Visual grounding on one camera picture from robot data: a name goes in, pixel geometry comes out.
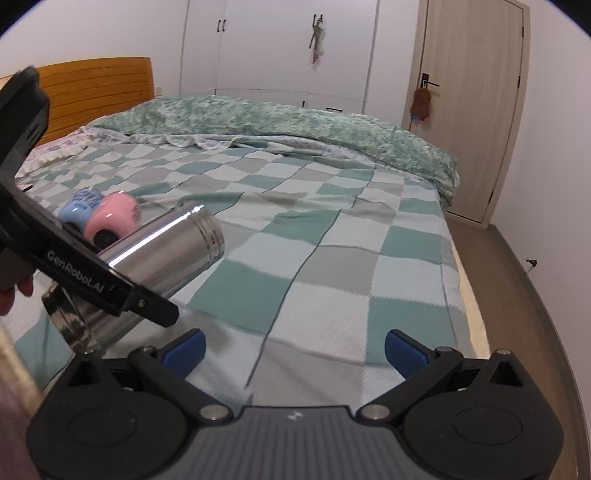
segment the blue mug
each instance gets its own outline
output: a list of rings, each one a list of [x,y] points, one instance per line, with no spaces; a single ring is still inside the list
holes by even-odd
[[[103,196],[93,189],[81,189],[61,208],[57,218],[64,225],[82,233],[102,199]]]

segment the white wall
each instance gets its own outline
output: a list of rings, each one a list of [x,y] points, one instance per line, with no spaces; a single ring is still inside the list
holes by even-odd
[[[380,0],[365,114],[400,126],[413,63],[419,0]]]
[[[493,217],[569,357],[591,427],[591,38],[545,0],[530,0],[524,116]]]
[[[95,57],[150,57],[154,85],[178,95],[187,0],[44,0],[0,40],[0,76]]]

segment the door handle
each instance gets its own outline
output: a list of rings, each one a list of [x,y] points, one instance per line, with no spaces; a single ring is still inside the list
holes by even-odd
[[[421,87],[427,88],[428,85],[433,85],[434,87],[440,87],[437,83],[429,82],[429,74],[423,73],[421,76]]]

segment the wooden headboard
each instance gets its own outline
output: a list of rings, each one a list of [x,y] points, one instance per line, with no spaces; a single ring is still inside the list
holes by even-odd
[[[37,70],[51,102],[49,128],[38,145],[154,98],[152,65],[145,57],[67,61]]]

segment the checkered blanket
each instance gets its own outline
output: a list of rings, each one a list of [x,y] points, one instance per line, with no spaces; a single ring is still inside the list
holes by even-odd
[[[173,297],[183,307],[177,324],[144,321],[109,354],[199,327],[207,354],[188,380],[233,407],[356,410],[402,381],[384,355],[392,328],[473,355],[437,190],[391,167],[246,147],[96,142],[25,181],[56,212],[93,187],[133,194],[143,221],[187,199],[215,214],[226,255]],[[44,384],[70,352],[45,316],[31,318],[16,347]]]

